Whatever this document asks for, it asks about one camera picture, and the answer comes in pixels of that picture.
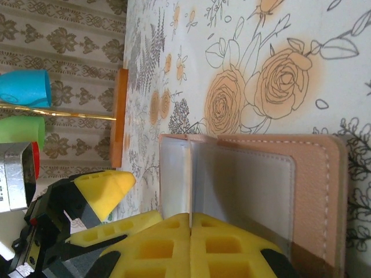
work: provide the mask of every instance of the pink leather wallet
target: pink leather wallet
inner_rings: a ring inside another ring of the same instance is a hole
[[[303,277],[343,277],[347,151],[327,135],[165,134],[164,218],[201,212],[280,246]]]

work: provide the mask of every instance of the table surface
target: table surface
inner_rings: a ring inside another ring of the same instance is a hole
[[[325,133],[350,151],[347,272],[371,268],[367,1],[129,0],[122,170],[113,219],[159,206],[161,133]]]

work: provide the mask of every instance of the yellow foam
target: yellow foam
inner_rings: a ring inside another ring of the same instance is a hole
[[[97,226],[85,231],[74,233],[67,242],[88,247],[118,236],[132,236],[162,221],[160,213],[156,210],[138,214],[119,221]]]
[[[205,214],[192,215],[192,278],[276,278],[260,250],[273,243]]]
[[[134,186],[136,180],[130,172],[107,170],[82,175],[74,182],[99,220],[104,221]]]
[[[121,256],[110,278],[189,278],[189,214],[178,214],[118,242],[101,255]]]

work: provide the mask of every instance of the green cup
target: green cup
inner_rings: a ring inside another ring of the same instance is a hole
[[[0,143],[37,142],[42,150],[44,139],[43,117],[11,116],[0,120]]]

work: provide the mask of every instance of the blue cup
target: blue cup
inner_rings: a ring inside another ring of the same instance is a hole
[[[34,108],[52,105],[52,91],[46,70],[20,70],[0,75],[0,99]]]

